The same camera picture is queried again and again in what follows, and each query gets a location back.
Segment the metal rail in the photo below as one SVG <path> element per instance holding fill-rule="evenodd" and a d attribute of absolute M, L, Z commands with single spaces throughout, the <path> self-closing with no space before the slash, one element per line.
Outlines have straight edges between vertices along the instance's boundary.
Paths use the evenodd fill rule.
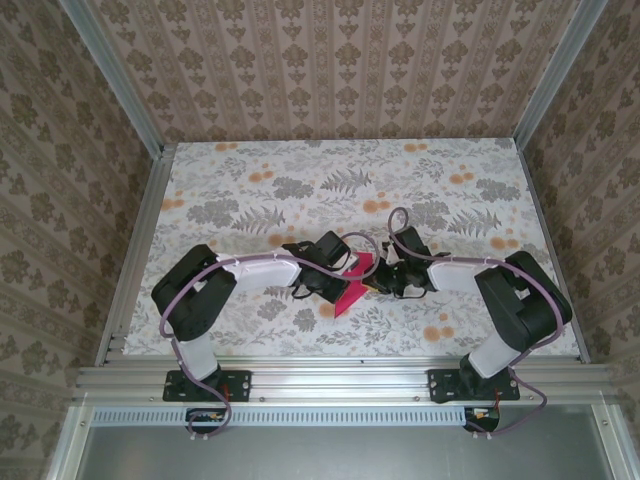
<path fill-rule="evenodd" d="M 111 336 L 115 332 L 129 330 L 131 316 L 133 315 L 140 283 L 144 275 L 145 264 L 149 257 L 153 232 L 156 228 L 158 215 L 160 215 L 164 191 L 169 182 L 176 148 L 176 145 L 165 146 L 162 158 L 151 166 L 147 188 L 140 204 L 127 255 L 122 265 L 118 286 L 113 295 L 102 341 L 96 354 L 95 365 L 104 363 L 107 350 L 111 348 Z"/>
<path fill-rule="evenodd" d="M 250 402 L 281 405 L 432 404 L 425 372 L 456 368 L 454 357 L 221 357 L 223 369 L 251 370 Z M 80 370 L 72 401 L 82 405 L 164 405 L 162 392 L 171 357 L 127 356 L 101 368 Z M 518 365 L 525 382 L 545 392 L 552 404 L 594 404 L 614 399 L 604 365 L 584 365 L 576 359 L 532 358 Z M 522 388 L 518 404 L 540 398 Z M 200 405 L 180 403 L 178 405 Z M 451 405 L 470 405 L 452 402 Z"/>

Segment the aluminum frame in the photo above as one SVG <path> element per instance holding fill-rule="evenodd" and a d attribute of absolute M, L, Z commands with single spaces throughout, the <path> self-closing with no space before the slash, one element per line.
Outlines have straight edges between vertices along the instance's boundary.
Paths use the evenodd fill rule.
<path fill-rule="evenodd" d="M 85 0 L 61 0 L 62 7 L 80 34 L 82 41 L 89 49 L 94 61 L 100 67 L 109 87 L 116 95 L 129 117 L 131 124 L 147 148 L 149 155 L 157 161 L 162 153 L 162 134 L 149 116 L 144 106 L 144 98 L 138 95 L 136 87 L 131 83 L 123 65 L 108 37 L 102 32 L 100 21 L 91 11 L 90 2 Z"/>
<path fill-rule="evenodd" d="M 167 146 L 152 168 L 147 191 L 132 236 L 123 275 L 118 283 L 105 333 L 96 359 L 96 367 L 83 368 L 73 393 L 72 406 L 54 456 L 50 480 L 75 479 L 91 419 L 96 408 L 119 406 L 149 411 L 166 408 L 162 390 L 168 370 L 178 365 L 171 356 L 123 354 L 126 333 L 135 306 L 135 297 L 144 273 L 155 224 L 164 191 L 170 178 L 176 145 Z M 536 212 L 549 246 L 560 288 L 567 288 L 557 256 L 542 216 L 540 202 L 531 184 L 524 157 L 518 152 L 533 197 Z M 581 359 L 575 357 L 534 356 L 518 365 L 525 382 L 540 387 L 550 404 L 591 405 L 601 426 L 599 432 L 616 480 L 638 477 L 637 457 L 626 425 L 615 402 L 605 365 L 589 364 L 584 340 L 574 320 Z M 221 357 L 227 369 L 253 372 L 249 404 L 259 408 L 282 407 L 390 407 L 406 409 L 434 406 L 429 398 L 426 370 L 456 368 L 455 357 Z M 536 405 L 540 398 L 521 389 L 518 402 L 511 405 Z M 203 406 L 177 403 L 177 406 Z M 474 405 L 452 402 L 447 406 Z"/>
<path fill-rule="evenodd" d="M 578 5 L 513 132 L 518 148 L 524 150 L 531 140 L 606 5 L 607 0 L 589 0 Z"/>

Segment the floral wallpaper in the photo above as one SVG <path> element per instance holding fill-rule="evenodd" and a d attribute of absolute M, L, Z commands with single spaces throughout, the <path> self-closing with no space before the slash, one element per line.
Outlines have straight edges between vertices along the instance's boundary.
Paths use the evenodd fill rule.
<path fill-rule="evenodd" d="M 54 1 L 0 2 L 0 478 L 39 478 L 93 363 L 150 159 Z"/>
<path fill-rule="evenodd" d="M 525 155 L 590 353 L 640 445 L 640 2 L 610 1 Z"/>
<path fill-rule="evenodd" d="M 509 137 L 578 0 L 91 0 L 166 142 Z"/>
<path fill-rule="evenodd" d="M 394 207 L 430 249 L 505 257 L 524 249 L 554 272 L 510 138 L 183 143 L 156 225 L 125 354 L 170 355 L 151 290 L 193 246 L 268 252 L 327 230 L 388 240 Z M 348 239 L 357 251 L 366 242 Z M 221 355 L 462 356 L 494 331 L 479 295 L 399 301 L 368 293 L 337 318 L 291 288 L 232 295 L 209 335 Z M 578 354 L 571 327 L 540 354 Z"/>

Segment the metal panel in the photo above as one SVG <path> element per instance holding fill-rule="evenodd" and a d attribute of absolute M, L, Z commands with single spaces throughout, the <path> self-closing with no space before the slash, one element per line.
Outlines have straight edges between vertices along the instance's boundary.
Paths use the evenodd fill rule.
<path fill-rule="evenodd" d="M 96 365 L 104 363 L 114 332 L 128 330 L 131 323 L 131 316 L 135 308 L 144 267 L 153 240 L 153 231 L 156 228 L 158 215 L 160 214 L 160 207 L 162 206 L 165 188 L 169 182 L 175 153 L 176 145 L 168 145 L 165 147 L 160 161 L 154 162 L 151 167 L 147 188 L 140 204 L 127 256 L 122 265 L 122 273 L 118 280 L 118 286 L 116 287 L 107 323 L 102 334 L 102 341 L 96 355 Z"/>
<path fill-rule="evenodd" d="M 606 4 L 607 0 L 588 0 L 578 5 L 514 131 L 519 149 L 524 150 L 527 146 Z"/>
<path fill-rule="evenodd" d="M 98 407 L 92 427 L 185 426 L 186 407 Z M 193 425 L 212 423 L 194 422 Z M 232 427 L 461 426 L 463 407 L 267 407 L 234 406 Z"/>
<path fill-rule="evenodd" d="M 501 409 L 504 425 L 526 408 Z M 80 479 L 608 480 L 590 407 L 550 407 L 492 440 L 460 427 L 96 428 Z"/>

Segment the gray leaf pattern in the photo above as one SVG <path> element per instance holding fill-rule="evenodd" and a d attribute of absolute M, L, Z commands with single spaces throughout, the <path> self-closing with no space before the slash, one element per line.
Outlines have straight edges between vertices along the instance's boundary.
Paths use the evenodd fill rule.
<path fill-rule="evenodd" d="M 284 214 L 274 207 L 273 211 L 267 207 L 261 207 L 262 211 L 250 207 L 240 218 L 233 222 L 231 228 L 236 230 L 247 231 L 251 233 L 268 232 L 270 228 L 280 225 L 284 222 Z"/>
<path fill-rule="evenodd" d="M 280 200 L 287 198 L 305 198 L 313 194 L 313 187 L 311 185 L 289 177 L 276 178 L 273 181 L 273 186 L 278 187 L 276 191 L 273 192 L 273 196 Z"/>
<path fill-rule="evenodd" d="M 349 191 L 351 191 L 353 193 L 356 191 L 356 188 L 366 187 L 370 183 L 371 179 L 368 173 L 363 173 L 362 170 L 355 172 L 347 169 L 346 171 L 338 170 L 329 175 L 329 177 L 322 182 L 320 188 L 333 192 L 349 193 Z"/>
<path fill-rule="evenodd" d="M 213 223 L 216 227 L 226 227 L 233 218 L 229 212 L 238 211 L 235 200 L 209 200 L 203 205 L 194 205 L 187 211 L 187 219 L 198 225 Z"/>
<path fill-rule="evenodd" d="M 495 213 L 491 213 L 489 209 L 482 213 L 475 208 L 473 213 L 464 210 L 456 215 L 456 218 L 449 224 L 450 232 L 462 233 L 464 235 L 475 234 L 476 238 L 480 233 L 486 236 L 487 232 L 492 228 L 502 225 Z"/>
<path fill-rule="evenodd" d="M 520 198 L 520 190 L 516 187 L 508 187 L 504 182 L 483 179 L 478 180 L 476 187 L 482 188 L 480 196 L 491 203 L 497 200 L 514 200 Z"/>
<path fill-rule="evenodd" d="M 553 275 L 512 147 L 511 140 L 495 139 L 434 139 L 428 146 L 410 140 L 180 144 L 125 353 L 171 354 L 158 334 L 150 293 L 194 245 L 237 255 L 268 252 L 316 241 L 327 230 L 367 232 L 381 243 L 397 206 L 409 209 L 434 253 L 502 258 L 525 249 Z M 363 241 L 349 244 L 369 250 Z M 19 271 L 15 265 L 12 272 Z M 233 294 L 210 332 L 216 353 L 463 355 L 493 329 L 482 300 L 456 292 L 404 302 L 369 293 L 338 318 L 317 295 L 296 300 L 291 292 L 267 287 Z M 573 332 L 567 329 L 544 352 L 575 355 Z"/>

